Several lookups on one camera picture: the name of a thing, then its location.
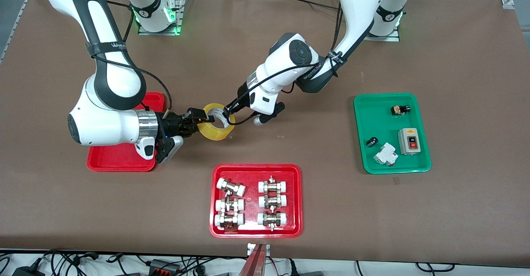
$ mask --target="yellow tape roll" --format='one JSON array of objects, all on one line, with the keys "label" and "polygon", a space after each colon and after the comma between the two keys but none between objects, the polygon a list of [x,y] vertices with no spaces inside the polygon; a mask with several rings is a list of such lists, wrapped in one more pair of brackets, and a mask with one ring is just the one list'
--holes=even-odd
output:
[{"label": "yellow tape roll", "polygon": [[[229,135],[230,131],[234,128],[233,125],[229,125],[227,119],[223,115],[224,105],[218,103],[210,103],[204,107],[204,111],[208,116],[214,116],[216,121],[221,121],[224,128],[217,128],[212,123],[202,123],[197,125],[200,133],[207,139],[211,140],[223,140]],[[229,116],[230,122],[235,122],[234,115]]]}]

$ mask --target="red plastic tray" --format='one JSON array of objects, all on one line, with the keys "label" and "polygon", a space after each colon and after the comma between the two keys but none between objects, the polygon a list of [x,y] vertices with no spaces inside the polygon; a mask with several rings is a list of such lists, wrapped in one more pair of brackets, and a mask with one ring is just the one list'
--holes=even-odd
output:
[{"label": "red plastic tray", "polygon": [[[258,225],[258,213],[265,209],[259,208],[258,182],[268,180],[270,176],[277,181],[286,182],[287,206],[278,208],[277,212],[285,213],[287,224],[271,231],[268,227]],[[217,189],[219,178],[225,178],[231,183],[241,183],[246,186],[243,198],[245,200],[245,224],[236,231],[224,231],[214,224],[215,201],[225,196]],[[301,206],[301,171],[294,164],[219,164],[212,174],[212,198],[210,203],[210,233],[216,238],[296,238],[303,230]]]},{"label": "red plastic tray", "polygon": [[[158,92],[147,92],[145,105],[155,112],[162,112],[165,107],[165,97]],[[156,165],[153,157],[145,160],[136,152],[134,144],[117,144],[116,146],[91,146],[87,167],[93,172],[148,172]]]}]

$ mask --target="brown tabletop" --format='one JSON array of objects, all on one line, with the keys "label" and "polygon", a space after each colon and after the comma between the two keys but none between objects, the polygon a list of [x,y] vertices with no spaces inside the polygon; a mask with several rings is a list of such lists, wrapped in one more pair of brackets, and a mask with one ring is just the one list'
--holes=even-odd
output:
[{"label": "brown tabletop", "polygon": [[[333,40],[333,10],[298,1],[188,7],[182,35],[127,41],[178,113],[230,102],[285,32],[320,54]],[[123,32],[129,12],[112,10]],[[94,173],[66,125],[94,72],[84,35],[47,0],[29,0],[0,65],[1,247],[242,256],[254,241],[273,244],[274,257],[530,266],[530,55],[515,12],[500,0],[410,0],[406,11],[401,42],[363,42],[320,93],[280,95],[286,110],[265,126],[221,142],[195,134],[149,173]],[[422,109],[432,169],[369,175],[352,99],[401,91]],[[212,237],[219,163],[299,165],[302,235]]]}]

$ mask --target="green plastic tray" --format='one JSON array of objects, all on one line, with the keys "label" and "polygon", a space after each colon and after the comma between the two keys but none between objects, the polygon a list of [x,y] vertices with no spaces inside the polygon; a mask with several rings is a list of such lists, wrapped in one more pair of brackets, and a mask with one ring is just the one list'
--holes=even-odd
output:
[{"label": "green plastic tray", "polygon": [[[409,105],[411,111],[403,116],[392,116],[390,108],[394,105]],[[416,97],[411,93],[362,94],[354,99],[355,117],[363,166],[370,174],[401,174],[426,172],[431,168],[429,146],[425,138],[424,124]],[[402,155],[399,148],[398,131],[403,128],[418,129],[422,151],[416,155]],[[366,142],[377,137],[379,142],[370,148]],[[388,142],[396,148],[394,166],[381,165],[373,156],[381,151]]]}]

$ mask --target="robotic arm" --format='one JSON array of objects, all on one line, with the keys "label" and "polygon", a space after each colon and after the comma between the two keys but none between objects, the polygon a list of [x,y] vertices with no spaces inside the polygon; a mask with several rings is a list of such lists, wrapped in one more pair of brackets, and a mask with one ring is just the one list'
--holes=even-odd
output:
[{"label": "robotic arm", "polygon": [[[85,82],[81,97],[68,115],[72,138],[84,146],[135,144],[144,159],[166,162],[196,132],[197,124],[211,122],[203,110],[187,114],[133,110],[146,93],[143,75],[127,54],[106,0],[49,0],[53,8],[73,17],[87,38],[87,51],[96,72]],[[169,22],[163,0],[131,0],[142,25],[161,31]]]},{"label": "robotic arm", "polygon": [[[276,103],[278,93],[284,86],[295,82],[305,93],[319,92],[328,84],[334,72],[346,63],[366,35],[388,35],[392,32],[406,1],[340,0],[346,20],[346,34],[326,57],[318,55],[301,35],[284,34],[270,48],[265,63],[259,65],[239,88],[238,98],[227,105],[225,114],[249,107],[259,113],[254,124],[263,125],[284,109],[282,102]],[[386,16],[388,14],[385,12],[393,12],[394,16]]]}]

